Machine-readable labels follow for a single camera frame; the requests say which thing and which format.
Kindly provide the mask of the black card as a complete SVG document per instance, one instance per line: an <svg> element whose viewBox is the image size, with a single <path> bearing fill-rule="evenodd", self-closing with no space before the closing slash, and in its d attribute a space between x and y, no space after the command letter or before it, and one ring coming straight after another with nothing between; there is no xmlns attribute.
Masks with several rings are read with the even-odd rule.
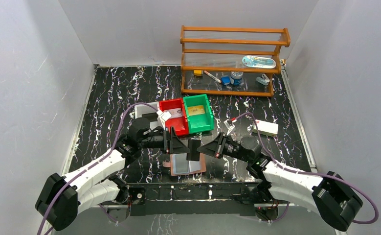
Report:
<svg viewBox="0 0 381 235"><path fill-rule="evenodd" d="M201 140L190 139L188 140L189 153L186 155L188 161L199 162L200 152L197 150L201 146Z"/></svg>

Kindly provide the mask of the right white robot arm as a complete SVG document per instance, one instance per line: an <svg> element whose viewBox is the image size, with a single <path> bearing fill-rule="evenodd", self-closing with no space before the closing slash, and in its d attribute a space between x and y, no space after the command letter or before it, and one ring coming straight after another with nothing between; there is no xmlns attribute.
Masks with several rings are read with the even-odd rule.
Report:
<svg viewBox="0 0 381 235"><path fill-rule="evenodd" d="M254 136L235 141L225 133L219 133L197 151L218 159L227 155L246 162L249 174L260 180L257 188L263 202L276 199L297 204L319 214L339 231L347 231L363 205L360 197L334 172L330 171L329 177L325 178L297 168L280 168L271 157L263 154Z"/></svg>

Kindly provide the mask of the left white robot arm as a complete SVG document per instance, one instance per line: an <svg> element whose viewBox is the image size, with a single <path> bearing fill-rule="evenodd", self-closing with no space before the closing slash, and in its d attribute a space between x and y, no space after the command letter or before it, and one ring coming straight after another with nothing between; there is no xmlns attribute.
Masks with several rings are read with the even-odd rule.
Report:
<svg viewBox="0 0 381 235"><path fill-rule="evenodd" d="M150 128L146 118L134 119L125 134L101 157L63 176L50 175L35 208L56 231L67 228L81 212L107 201L132 201L129 185L115 175L133 163L142 149L159 149L164 154L189 153L173 127Z"/></svg>

